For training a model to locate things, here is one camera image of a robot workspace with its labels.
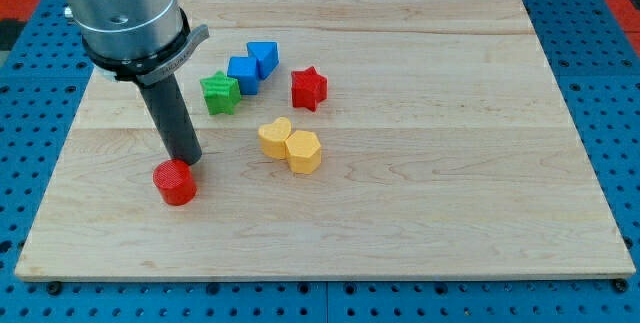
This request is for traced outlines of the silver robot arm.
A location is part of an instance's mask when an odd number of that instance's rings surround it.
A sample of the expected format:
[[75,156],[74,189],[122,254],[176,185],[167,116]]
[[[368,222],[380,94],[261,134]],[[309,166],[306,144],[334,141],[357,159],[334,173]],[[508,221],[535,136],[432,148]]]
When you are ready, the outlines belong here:
[[151,86],[180,68],[209,37],[192,29],[178,0],[66,0],[95,65],[116,80]]

